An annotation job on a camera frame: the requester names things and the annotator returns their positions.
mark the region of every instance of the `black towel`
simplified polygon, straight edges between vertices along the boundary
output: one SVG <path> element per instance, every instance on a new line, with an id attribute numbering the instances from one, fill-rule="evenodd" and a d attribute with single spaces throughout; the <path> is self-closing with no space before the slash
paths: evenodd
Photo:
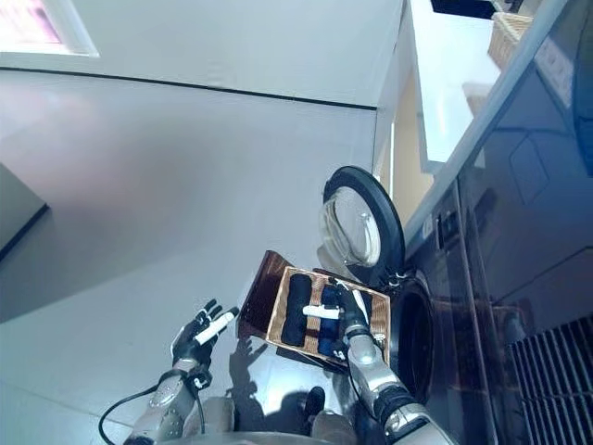
<path id="1" fill-rule="evenodd" d="M 322 304 L 335 306 L 337 302 L 337 289 L 335 286 L 325 286 L 322 292 Z M 319 343 L 317 351 L 327 357 L 334 357 L 334 343 L 340 335 L 340 321 L 322 318 L 319 327 Z"/>
<path id="2" fill-rule="evenodd" d="M 305 345 L 307 316 L 303 315 L 303 307 L 309 304 L 310 298 L 311 279 L 302 273 L 292 275 L 286 301 L 286 321 L 281 335 L 286 345 Z"/>

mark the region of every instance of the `vent grille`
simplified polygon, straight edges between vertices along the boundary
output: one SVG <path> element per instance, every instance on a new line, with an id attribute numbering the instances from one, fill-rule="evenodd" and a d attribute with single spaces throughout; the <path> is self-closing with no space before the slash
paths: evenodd
<path id="1" fill-rule="evenodd" d="M 589 315 L 511 344 L 531 443 L 593 443 L 592 338 Z"/>

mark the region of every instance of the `washing machine door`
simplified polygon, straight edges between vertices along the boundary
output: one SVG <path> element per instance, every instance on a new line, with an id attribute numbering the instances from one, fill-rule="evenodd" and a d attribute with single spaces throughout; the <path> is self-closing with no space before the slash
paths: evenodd
<path id="1" fill-rule="evenodd" d="M 332 261 L 366 286 L 385 286 L 403 271 L 404 235 L 396 209 L 383 186 L 363 169 L 342 167 L 327 181 L 321 228 Z"/>

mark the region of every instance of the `woven basket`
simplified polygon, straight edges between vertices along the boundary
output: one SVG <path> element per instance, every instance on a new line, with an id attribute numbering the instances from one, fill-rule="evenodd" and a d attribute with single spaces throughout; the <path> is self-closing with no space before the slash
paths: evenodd
<path id="1" fill-rule="evenodd" d="M 515 47 L 527 31 L 533 19 L 507 12 L 496 12 L 492 16 L 494 25 L 488 54 L 501 70 L 504 70 L 511 60 Z"/>

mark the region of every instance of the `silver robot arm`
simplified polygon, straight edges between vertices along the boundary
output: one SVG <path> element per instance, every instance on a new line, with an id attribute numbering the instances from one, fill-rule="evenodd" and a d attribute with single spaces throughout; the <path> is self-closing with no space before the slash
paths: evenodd
<path id="1" fill-rule="evenodd" d="M 239 313 L 237 308 L 223 314 L 221 310 L 216 300 L 210 301 L 173 339 L 173 365 L 159 379 L 145 412 L 135 422 L 124 445 L 151 445 L 180 438 L 196 401 L 204 433 L 204 415 L 197 393 L 212 381 L 210 354 L 219 333 Z"/>
<path id="2" fill-rule="evenodd" d="M 387 443 L 454 444 L 455 441 L 435 422 L 408 392 L 399 377 L 386 365 L 375 345 L 366 311 L 358 291 L 337 280 L 340 323 L 345 324 L 347 361 L 360 400 L 385 430 Z"/>

